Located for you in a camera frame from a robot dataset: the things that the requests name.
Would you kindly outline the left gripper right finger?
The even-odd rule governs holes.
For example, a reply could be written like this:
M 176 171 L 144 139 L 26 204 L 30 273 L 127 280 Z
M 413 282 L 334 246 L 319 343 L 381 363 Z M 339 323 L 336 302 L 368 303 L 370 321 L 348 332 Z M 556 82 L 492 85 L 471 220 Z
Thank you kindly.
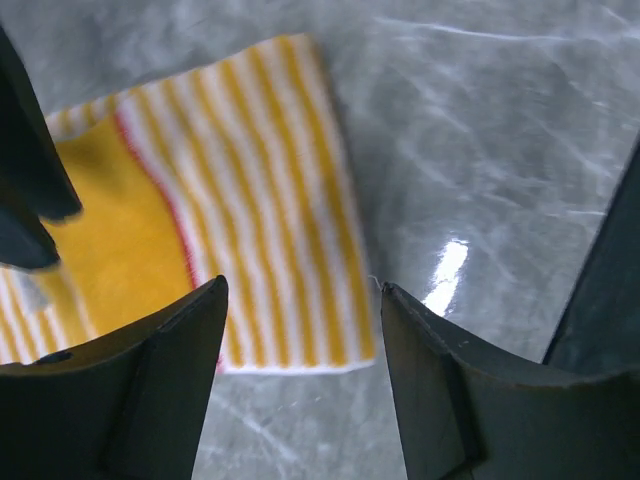
M 411 479 L 635 479 L 639 375 L 581 375 L 511 354 L 404 289 L 381 291 Z

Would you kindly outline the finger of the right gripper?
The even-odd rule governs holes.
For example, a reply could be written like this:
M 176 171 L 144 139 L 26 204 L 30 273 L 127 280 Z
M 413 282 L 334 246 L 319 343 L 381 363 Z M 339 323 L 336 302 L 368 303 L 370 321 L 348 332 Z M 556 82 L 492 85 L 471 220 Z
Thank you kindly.
M 1 33 L 1 177 L 47 220 L 63 220 L 82 210 L 26 68 L 5 32 Z
M 55 243 L 17 191 L 1 179 L 1 263 L 23 270 L 45 269 L 60 257 Z

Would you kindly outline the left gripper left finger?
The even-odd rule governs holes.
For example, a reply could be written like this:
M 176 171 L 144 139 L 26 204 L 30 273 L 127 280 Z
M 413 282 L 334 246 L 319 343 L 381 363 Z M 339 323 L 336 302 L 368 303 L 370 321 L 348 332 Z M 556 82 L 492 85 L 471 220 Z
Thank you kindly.
M 190 478 L 227 307 L 217 277 L 95 340 L 4 365 L 2 477 Z

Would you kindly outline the yellow striped Doraemon towel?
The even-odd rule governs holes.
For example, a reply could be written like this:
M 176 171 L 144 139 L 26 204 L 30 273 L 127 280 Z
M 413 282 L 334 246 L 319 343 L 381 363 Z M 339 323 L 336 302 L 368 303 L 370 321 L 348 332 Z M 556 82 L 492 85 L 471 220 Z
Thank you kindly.
M 216 276 L 220 367 L 322 374 L 376 357 L 366 253 L 316 44 L 282 35 L 51 114 L 80 215 L 61 257 L 1 271 L 1 360 L 29 364 L 150 315 Z

